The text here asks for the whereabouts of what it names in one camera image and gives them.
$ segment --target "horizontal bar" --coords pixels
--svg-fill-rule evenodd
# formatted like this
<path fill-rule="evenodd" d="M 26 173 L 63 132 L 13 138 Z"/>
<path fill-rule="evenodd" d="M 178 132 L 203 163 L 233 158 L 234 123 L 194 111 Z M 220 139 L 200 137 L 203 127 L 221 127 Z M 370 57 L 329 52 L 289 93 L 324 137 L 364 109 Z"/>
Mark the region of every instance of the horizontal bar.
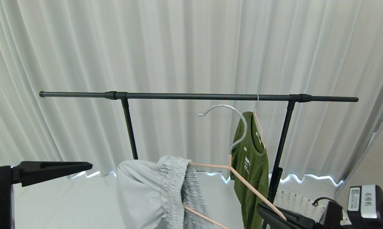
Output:
<path fill-rule="evenodd" d="M 261 100 L 261 101 L 331 101 L 331 102 L 357 102 L 357 97 L 312 96 L 308 94 L 192 94 L 192 93 L 127 93 L 127 92 L 44 92 L 40 97 L 81 97 L 106 98 L 110 100 L 121 99 L 160 99 L 160 100 Z"/>

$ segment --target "sticker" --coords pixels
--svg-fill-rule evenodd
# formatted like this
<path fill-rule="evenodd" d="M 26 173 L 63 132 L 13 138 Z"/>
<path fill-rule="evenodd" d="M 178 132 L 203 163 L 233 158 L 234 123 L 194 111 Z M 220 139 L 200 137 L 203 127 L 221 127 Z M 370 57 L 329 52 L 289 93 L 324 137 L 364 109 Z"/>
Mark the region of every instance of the sticker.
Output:
<path fill-rule="evenodd" d="M 377 218 L 375 184 L 363 185 L 361 188 L 361 216 L 368 219 Z"/>
<path fill-rule="evenodd" d="M 347 211 L 358 211 L 360 209 L 360 187 L 350 188 L 348 196 Z"/>

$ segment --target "garment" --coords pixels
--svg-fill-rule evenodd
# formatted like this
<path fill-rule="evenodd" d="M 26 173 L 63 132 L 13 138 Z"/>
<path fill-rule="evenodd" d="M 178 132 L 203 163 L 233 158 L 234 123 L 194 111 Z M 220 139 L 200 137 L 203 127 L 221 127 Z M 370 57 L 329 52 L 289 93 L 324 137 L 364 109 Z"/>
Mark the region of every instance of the garment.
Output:
<path fill-rule="evenodd" d="M 242 114 L 247 122 L 247 135 L 232 149 L 232 167 L 247 180 L 264 197 L 268 196 L 268 157 L 267 150 L 264 148 L 262 139 L 258 134 L 258 129 L 254 121 L 252 112 Z M 234 142 L 244 134 L 244 123 L 238 123 L 234 135 Z M 257 197 L 239 179 L 234 182 L 235 194 L 241 203 L 242 220 L 245 229 L 261 228 L 262 218 L 256 210 L 256 206 L 262 200 Z"/>
<path fill-rule="evenodd" d="M 127 229 L 212 229 L 210 222 L 186 212 L 183 205 L 210 217 L 196 170 L 190 160 L 164 156 L 157 163 L 119 164 L 117 198 Z"/>

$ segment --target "white marble floor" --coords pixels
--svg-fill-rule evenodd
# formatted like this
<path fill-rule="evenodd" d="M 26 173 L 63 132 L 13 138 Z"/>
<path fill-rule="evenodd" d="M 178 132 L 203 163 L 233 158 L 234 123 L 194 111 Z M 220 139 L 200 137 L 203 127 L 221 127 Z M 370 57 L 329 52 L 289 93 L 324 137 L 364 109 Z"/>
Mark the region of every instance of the white marble floor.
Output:
<path fill-rule="evenodd" d="M 220 173 L 210 176 L 199 173 L 199 177 L 212 218 L 230 228 L 242 228 L 233 181 L 225 181 Z M 83 175 L 72 180 L 58 178 L 23 188 L 18 184 L 14 188 L 18 229 L 124 228 L 116 203 L 114 174 L 91 178 Z M 329 179 L 305 177 L 298 183 L 290 176 L 281 182 L 279 190 L 315 199 L 333 197 L 336 187 Z"/>

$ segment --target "clothes hanger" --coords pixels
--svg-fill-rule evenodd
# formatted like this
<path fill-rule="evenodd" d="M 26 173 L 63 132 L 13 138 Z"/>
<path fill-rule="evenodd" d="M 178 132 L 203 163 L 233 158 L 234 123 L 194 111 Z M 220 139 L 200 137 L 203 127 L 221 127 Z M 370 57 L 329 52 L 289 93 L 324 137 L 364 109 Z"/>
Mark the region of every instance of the clothes hanger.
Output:
<path fill-rule="evenodd" d="M 283 218 L 284 220 L 286 220 L 286 217 L 282 214 L 282 212 L 280 212 L 280 210 L 278 210 L 271 202 L 269 202 L 269 200 L 267 200 L 267 198 L 265 198 L 262 194 L 260 194 L 247 180 L 245 180 L 232 166 L 231 166 L 231 151 L 232 149 L 234 148 L 234 146 L 236 146 L 237 144 L 239 144 L 240 142 L 242 142 L 242 140 L 245 138 L 245 136 L 247 135 L 247 121 L 245 120 L 244 116 L 242 116 L 242 114 L 237 110 L 235 109 L 234 107 L 230 106 L 230 105 L 225 105 L 225 104 L 218 104 L 218 105 L 214 105 L 212 107 L 210 107 L 208 110 L 206 110 L 205 113 L 203 114 L 198 114 L 197 116 L 201 117 L 201 116 L 205 116 L 208 112 L 210 112 L 210 110 L 213 110 L 214 108 L 216 107 L 226 107 L 226 108 L 230 108 L 230 109 L 233 109 L 234 111 L 236 111 L 238 113 L 238 115 L 241 117 L 241 120 L 242 122 L 244 123 L 244 134 L 242 135 L 242 137 L 240 139 L 238 139 L 236 142 L 234 142 L 231 147 L 230 147 L 230 150 L 229 150 L 229 153 L 228 153 L 228 165 L 210 165 L 210 164 L 201 164 L 201 163 L 194 163 L 194 162 L 190 162 L 189 165 L 195 165 L 195 166 L 204 166 L 204 167 L 210 167 L 210 168 L 222 168 L 222 169 L 226 169 L 226 170 L 229 170 L 229 171 L 232 171 L 232 173 L 239 179 L 241 180 L 241 182 L 246 185 L 256 196 L 258 196 L 262 201 L 264 201 L 264 203 L 266 203 L 273 211 L 276 212 L 276 214 L 278 214 L 281 218 Z M 214 223 L 224 229 L 228 229 L 226 226 L 223 226 L 221 225 L 220 223 L 217 223 L 216 221 L 190 209 L 189 207 L 187 206 L 183 206 L 186 210 L 189 210 L 190 212 L 208 220 L 209 222 L 211 223 Z"/>
<path fill-rule="evenodd" d="M 259 126 L 260 129 L 261 129 L 261 138 L 260 136 L 258 136 L 258 132 L 256 133 L 257 137 L 258 137 L 258 140 L 260 141 L 260 143 L 262 143 L 262 145 L 264 145 L 264 149 L 266 149 L 267 147 L 265 146 L 265 143 L 264 143 L 264 135 L 262 134 L 262 126 L 261 126 L 261 123 L 260 123 L 260 120 L 258 119 L 258 116 L 257 116 L 257 107 L 255 107 L 254 109 L 254 112 L 252 112 L 254 114 L 254 118 L 255 118 L 255 124 L 257 125 L 257 127 Z"/>

